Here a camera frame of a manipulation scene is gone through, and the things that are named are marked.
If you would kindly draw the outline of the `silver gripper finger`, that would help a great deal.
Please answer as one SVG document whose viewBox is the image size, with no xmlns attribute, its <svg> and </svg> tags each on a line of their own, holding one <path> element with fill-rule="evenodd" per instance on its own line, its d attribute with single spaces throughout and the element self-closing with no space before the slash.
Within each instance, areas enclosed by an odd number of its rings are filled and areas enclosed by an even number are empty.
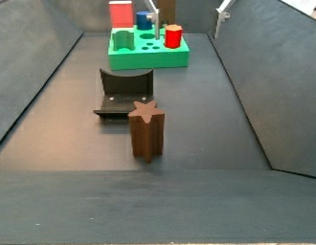
<svg viewBox="0 0 316 245">
<path fill-rule="evenodd" d="M 159 39 L 159 10 L 153 0 L 143 0 L 143 1 L 150 10 L 150 13 L 147 14 L 147 18 L 155 24 L 155 39 Z"/>
<path fill-rule="evenodd" d="M 220 7 L 216 9 L 217 11 L 217 21 L 216 21 L 216 33 L 214 38 L 218 38 L 221 24 L 226 19 L 230 18 L 229 9 L 232 8 L 236 0 L 224 0 Z"/>
</svg>

